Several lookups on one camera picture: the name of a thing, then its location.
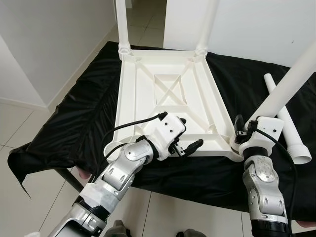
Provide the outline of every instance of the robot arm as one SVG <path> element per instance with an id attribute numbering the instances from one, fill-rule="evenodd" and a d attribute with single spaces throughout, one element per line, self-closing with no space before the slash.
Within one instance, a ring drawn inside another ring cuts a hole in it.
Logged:
<path id="1" fill-rule="evenodd" d="M 198 140 L 183 151 L 177 142 L 186 130 L 185 120 L 166 112 L 159 118 L 158 126 L 148 138 L 143 136 L 122 146 L 118 158 L 94 183 L 84 187 L 72 209 L 49 237 L 98 237 L 106 226 L 108 216 L 133 183 L 135 174 L 145 164 L 154 158 L 166 159 L 174 152 L 188 156 L 203 144 L 203 140 Z"/>
<path id="2" fill-rule="evenodd" d="M 242 130 L 241 117 L 237 117 L 235 122 L 235 142 L 240 143 L 238 151 L 245 159 L 242 179 L 247 188 L 254 237 L 288 237 L 291 234 L 284 198 L 278 188 L 278 175 L 268 157 L 274 142 L 254 129 L 264 131 L 277 140 L 283 124 L 277 118 L 258 117 L 249 123 L 245 131 Z"/>

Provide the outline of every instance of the black wire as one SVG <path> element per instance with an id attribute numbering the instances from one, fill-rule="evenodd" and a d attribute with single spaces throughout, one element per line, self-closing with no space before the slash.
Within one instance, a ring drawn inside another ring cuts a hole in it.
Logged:
<path id="1" fill-rule="evenodd" d="M 100 152 L 99 152 L 99 154 L 98 154 L 98 157 L 99 157 L 99 158 L 102 157 L 102 153 L 103 153 L 102 148 L 105 147 L 105 141 L 106 141 L 107 136 L 108 136 L 109 134 L 111 134 L 112 132 L 114 132 L 114 131 L 116 131 L 116 130 L 119 130 L 119 129 L 121 129 L 121 128 L 133 126 L 133 125 L 140 124 L 140 123 L 144 123 L 144 122 L 149 122 L 149 121 L 152 121 L 152 120 L 154 120 L 154 119 L 158 119 L 158 118 L 162 119 L 162 118 L 164 118 L 166 115 L 167 115 L 167 112 L 163 112 L 163 113 L 157 114 L 156 116 L 153 116 L 153 117 L 151 117 L 151 118 L 147 118 L 147 119 L 143 119 L 143 120 L 139 120 L 139 121 L 135 121 L 135 122 L 130 122 L 130 123 L 123 124 L 123 125 L 117 126 L 117 127 L 113 128 L 113 129 L 109 130 L 109 131 L 103 136 L 103 138 L 102 138 L 102 140 L 101 140 L 101 149 L 100 149 Z M 105 159 L 102 159 L 101 164 L 100 164 L 100 162 L 97 162 L 97 167 L 96 167 L 97 169 L 96 169 L 95 174 L 93 175 L 93 176 L 94 176 L 93 182 L 94 182 L 95 179 L 99 176 L 99 168 L 100 168 L 100 166 L 104 163 L 105 160 L 106 160 L 106 158 L 105 158 Z"/>
<path id="2" fill-rule="evenodd" d="M 264 135 L 265 137 L 269 138 L 271 141 L 273 141 L 276 146 L 285 154 L 286 158 L 288 159 L 288 161 L 291 164 L 291 168 L 294 172 L 294 180 L 293 180 L 293 190 L 292 190 L 292 195 L 291 195 L 291 201 L 290 201 L 290 209 L 289 209 L 289 213 L 288 213 L 288 226 L 289 226 L 289 230 L 290 233 L 292 234 L 292 216 L 293 216 L 293 209 L 294 209 L 294 202 L 295 202 L 295 195 L 296 195 L 296 189 L 297 189 L 297 170 L 296 170 L 296 166 L 294 164 L 294 161 L 292 159 L 292 157 L 290 156 L 290 154 L 287 152 L 287 150 L 284 148 L 284 146 L 282 146 L 282 144 L 280 142 L 278 142 L 276 139 L 274 139 L 272 136 L 270 136 L 269 134 L 259 130 L 259 129 L 254 129 L 256 132 L 259 132 L 260 134 Z"/>

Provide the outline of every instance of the black cable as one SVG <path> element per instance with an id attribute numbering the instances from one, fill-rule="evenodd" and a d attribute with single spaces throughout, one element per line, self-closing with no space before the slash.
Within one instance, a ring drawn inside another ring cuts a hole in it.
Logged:
<path id="1" fill-rule="evenodd" d="M 109 134 L 111 134 L 112 132 L 114 132 L 114 131 L 116 131 L 116 130 L 119 130 L 119 129 L 121 129 L 121 128 L 133 126 L 133 125 L 140 124 L 140 123 L 144 123 L 144 122 L 149 122 L 149 121 L 152 121 L 152 120 L 155 120 L 155 119 L 158 119 L 158 118 L 159 118 L 159 119 L 163 119 L 164 117 L 166 117 L 167 114 L 168 114 L 167 112 L 163 112 L 163 113 L 157 114 L 156 116 L 153 116 L 153 117 L 151 117 L 151 118 L 147 118 L 147 119 L 143 119 L 143 120 L 139 120 L 139 121 L 135 121 L 135 122 L 130 122 L 130 123 L 123 124 L 123 125 L 117 126 L 117 127 L 113 128 L 113 129 L 109 130 L 109 131 L 103 136 L 103 138 L 102 138 L 102 140 L 101 140 L 101 149 L 100 149 L 100 153 L 98 154 L 98 157 L 102 157 L 102 153 L 103 153 L 102 148 L 105 147 L 105 140 L 106 140 L 107 136 L 108 136 Z M 105 160 L 106 160 L 106 158 L 101 161 L 101 164 L 100 164 L 99 162 L 97 162 L 97 170 L 96 170 L 96 172 L 95 172 L 95 174 L 94 174 L 94 179 L 93 179 L 93 181 L 95 181 L 95 179 L 98 177 L 98 175 L 99 175 L 99 167 L 103 164 L 103 162 L 104 162 Z"/>
<path id="2" fill-rule="evenodd" d="M 104 160 L 106 160 L 113 152 L 115 152 L 118 148 L 125 146 L 127 143 L 119 144 L 118 146 L 114 147 L 105 157 Z"/>
<path id="3" fill-rule="evenodd" d="M 290 209 L 289 209 L 289 213 L 288 213 L 288 226 L 289 226 L 289 230 L 290 233 L 292 234 L 292 216 L 293 216 L 293 209 L 294 209 L 294 202 L 295 202 L 295 195 L 296 195 L 296 189 L 297 189 L 297 170 L 296 170 L 296 166 L 294 164 L 294 161 L 292 159 L 292 157 L 290 156 L 290 154 L 287 152 L 287 150 L 284 148 L 284 146 L 278 142 L 276 139 L 274 139 L 272 136 L 270 136 L 269 134 L 255 128 L 254 131 L 259 132 L 260 134 L 264 135 L 265 137 L 269 138 L 271 141 L 273 141 L 276 146 L 285 154 L 286 158 L 288 159 L 288 161 L 291 164 L 291 168 L 294 172 L 294 180 L 293 180 L 293 190 L 292 190 L 292 195 L 291 195 L 291 201 L 290 201 Z"/>

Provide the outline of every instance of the white wall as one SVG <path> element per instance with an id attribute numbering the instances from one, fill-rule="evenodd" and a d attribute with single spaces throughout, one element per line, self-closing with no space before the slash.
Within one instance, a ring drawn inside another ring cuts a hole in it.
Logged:
<path id="1" fill-rule="evenodd" d="M 168 0 L 164 48 L 193 50 L 208 0 Z M 316 35 L 315 0 L 220 0 L 208 51 L 292 66 Z"/>
<path id="2" fill-rule="evenodd" d="M 0 36 L 0 99 L 45 106 Z"/>
<path id="3" fill-rule="evenodd" d="M 113 0 L 0 0 L 0 35 L 46 105 L 115 22 Z"/>

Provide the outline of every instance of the black tablecloth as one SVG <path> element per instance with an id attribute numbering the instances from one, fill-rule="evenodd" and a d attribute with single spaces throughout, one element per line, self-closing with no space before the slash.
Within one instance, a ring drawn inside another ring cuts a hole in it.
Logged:
<path id="1" fill-rule="evenodd" d="M 278 83 L 289 69 L 213 53 L 208 53 L 206 59 L 232 121 L 238 114 L 248 119 L 268 96 L 263 79 L 265 73 L 271 73 Z M 102 159 L 97 155 L 102 149 L 101 138 L 115 122 L 120 68 L 118 44 L 108 42 L 35 139 L 11 152 L 8 164 L 20 182 L 29 173 L 57 167 L 77 165 L 95 172 L 97 163 Z M 311 162 L 297 166 L 299 179 L 293 217 L 315 221 L 316 74 L 289 101 L 287 108 L 313 157 Z M 283 136 L 279 141 L 285 145 Z M 271 158 L 280 178 L 279 188 L 286 204 L 289 204 L 293 181 L 290 165 L 275 147 Z M 168 158 L 146 165 L 136 175 L 133 186 L 247 211 L 242 173 L 243 162 L 235 163 L 226 157 Z"/>

